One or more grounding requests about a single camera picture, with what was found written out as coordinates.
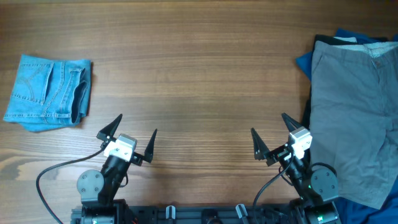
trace blue cloth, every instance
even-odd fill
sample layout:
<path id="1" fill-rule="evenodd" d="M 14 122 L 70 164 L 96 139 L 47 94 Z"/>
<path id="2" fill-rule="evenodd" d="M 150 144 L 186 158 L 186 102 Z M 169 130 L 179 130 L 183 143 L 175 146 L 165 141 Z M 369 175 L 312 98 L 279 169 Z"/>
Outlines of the blue cloth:
<path id="1" fill-rule="evenodd" d="M 359 34 L 343 29 L 338 29 L 336 37 L 355 37 L 359 44 L 373 44 L 380 42 L 380 40 L 372 39 L 364 34 Z M 312 52 L 306 53 L 305 55 L 296 58 L 296 64 L 304 72 L 304 74 L 311 80 L 311 64 L 312 64 Z"/>
<path id="2" fill-rule="evenodd" d="M 380 210 L 339 198 L 336 208 L 342 224 L 398 223 L 398 179 Z"/>
<path id="3" fill-rule="evenodd" d="M 4 120 L 28 131 L 75 126 L 90 98 L 89 60 L 48 60 L 22 55 Z"/>

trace wood grain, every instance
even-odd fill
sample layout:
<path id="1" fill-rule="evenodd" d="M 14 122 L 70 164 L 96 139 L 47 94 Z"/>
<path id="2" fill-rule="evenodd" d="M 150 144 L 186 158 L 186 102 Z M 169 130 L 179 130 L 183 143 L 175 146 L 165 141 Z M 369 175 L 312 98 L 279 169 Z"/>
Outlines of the wood grain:
<path id="1" fill-rule="evenodd" d="M 277 173 L 255 161 L 249 129 L 283 144 L 280 114 L 300 119 L 310 82 L 294 58 L 314 34 L 338 27 L 375 36 L 397 31 L 385 2 L 248 1 L 0 5 L 0 116 L 21 54 L 93 61 L 90 113 L 76 128 L 29 133 L 0 122 L 0 223 L 54 223 L 35 178 L 44 168 L 94 153 L 96 133 L 119 113 L 118 133 L 142 152 L 158 128 L 152 164 L 129 169 L 116 198 L 130 205 L 252 203 Z M 105 158 L 53 170 L 41 181 L 64 221 L 80 206 L 77 177 Z M 277 180 L 261 202 L 295 190 Z"/>

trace blue denim jeans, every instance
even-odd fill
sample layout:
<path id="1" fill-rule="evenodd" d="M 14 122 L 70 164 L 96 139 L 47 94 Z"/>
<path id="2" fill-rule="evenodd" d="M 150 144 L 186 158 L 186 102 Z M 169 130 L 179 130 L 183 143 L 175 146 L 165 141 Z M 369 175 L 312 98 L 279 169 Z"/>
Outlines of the blue denim jeans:
<path id="1" fill-rule="evenodd" d="M 86 116 L 89 60 L 48 60 L 22 55 L 4 120 L 28 131 L 75 126 Z"/>

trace gray pants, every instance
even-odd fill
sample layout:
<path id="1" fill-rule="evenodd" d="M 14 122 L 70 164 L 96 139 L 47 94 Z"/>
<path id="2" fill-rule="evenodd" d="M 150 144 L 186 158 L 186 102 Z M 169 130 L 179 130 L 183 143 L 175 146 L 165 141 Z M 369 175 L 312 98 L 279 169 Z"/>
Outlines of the gray pants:
<path id="1" fill-rule="evenodd" d="M 312 60 L 311 162 L 336 169 L 341 197 L 373 208 L 398 174 L 398 47 L 385 45 L 375 57 L 318 41 Z"/>

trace black cable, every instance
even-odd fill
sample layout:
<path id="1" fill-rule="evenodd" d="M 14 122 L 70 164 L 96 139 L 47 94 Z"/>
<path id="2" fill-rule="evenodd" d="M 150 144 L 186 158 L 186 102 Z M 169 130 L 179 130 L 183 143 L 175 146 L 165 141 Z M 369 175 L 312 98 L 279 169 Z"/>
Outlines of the black cable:
<path id="1" fill-rule="evenodd" d="M 81 159 L 76 159 L 76 160 L 74 160 L 74 161 L 63 162 L 63 163 L 60 163 L 60 164 L 57 164 L 57 165 L 54 165 L 54 166 L 50 166 L 49 168 L 46 168 L 45 170 L 43 170 L 43 171 L 37 176 L 37 178 L 36 178 L 36 189 L 37 189 L 37 193 L 39 193 L 39 197 L 40 197 L 40 199 L 42 200 L 42 202 L 43 202 L 45 208 L 49 211 L 49 213 L 51 214 L 51 216 L 53 216 L 53 218 L 54 218 L 59 224 L 63 224 L 63 223 L 62 223 L 61 220 L 54 214 L 54 212 L 51 210 L 50 206 L 48 205 L 48 203 L 45 201 L 45 199 L 44 199 L 44 197 L 43 197 L 42 191 L 40 190 L 40 184 L 39 184 L 40 178 L 43 176 L 43 174 L 45 174 L 46 172 L 48 172 L 48 171 L 50 171 L 50 170 L 52 170 L 52 169 L 55 169 L 55 168 L 58 168 L 58 167 L 61 167 L 61 166 L 65 166 L 65 165 L 69 165 L 69 164 L 73 164 L 73 163 L 76 163 L 76 162 L 85 161 L 85 160 L 87 160 L 87 159 L 91 159 L 92 157 L 95 157 L 95 156 L 97 156 L 98 154 L 100 154 L 101 152 L 103 152 L 104 149 L 105 149 L 105 147 L 104 147 L 104 148 L 101 148 L 101 150 L 99 150 L 98 152 L 96 152 L 96 153 L 94 153 L 94 154 L 92 154 L 92 155 L 90 155 L 90 156 L 81 158 Z"/>
<path id="2" fill-rule="evenodd" d="M 288 179 L 286 179 L 286 177 L 284 175 L 282 175 L 281 177 L 286 181 L 287 184 L 289 184 L 290 186 L 293 186 L 293 184 Z"/>
<path id="3" fill-rule="evenodd" d="M 312 167 L 314 167 L 314 166 L 323 166 L 323 167 L 326 167 L 326 168 L 330 169 L 330 170 L 335 174 L 335 176 L 337 177 L 337 172 L 336 172 L 335 168 L 333 168 L 331 165 L 326 164 L 326 163 L 323 163 L 323 162 L 316 162 L 316 163 L 314 163 L 314 164 L 311 164 L 311 165 L 308 167 L 308 169 L 307 169 L 307 173 L 309 173 L 310 171 L 312 171 Z"/>
<path id="4" fill-rule="evenodd" d="M 290 162 L 287 165 L 287 167 L 279 174 L 277 174 L 275 177 L 273 177 L 270 181 L 268 181 L 264 186 L 262 186 L 262 188 L 260 189 L 260 191 L 257 193 L 256 197 L 254 198 L 253 201 L 253 215 L 254 215 L 254 220 L 256 221 L 257 224 L 259 224 L 259 221 L 257 220 L 257 215 L 256 215 L 256 204 L 257 204 L 257 200 L 259 199 L 260 195 L 262 194 L 262 192 L 268 187 L 270 186 L 270 184 L 272 184 L 276 179 L 278 179 L 280 176 L 282 176 L 286 170 L 290 167 L 290 165 L 292 165 L 293 162 L 293 154 L 290 153 Z"/>
<path id="5" fill-rule="evenodd" d="M 120 185 L 120 186 L 119 186 L 120 188 L 121 188 L 121 187 L 127 186 L 127 184 L 129 183 L 129 176 L 126 174 L 125 177 L 126 177 L 126 184 Z"/>

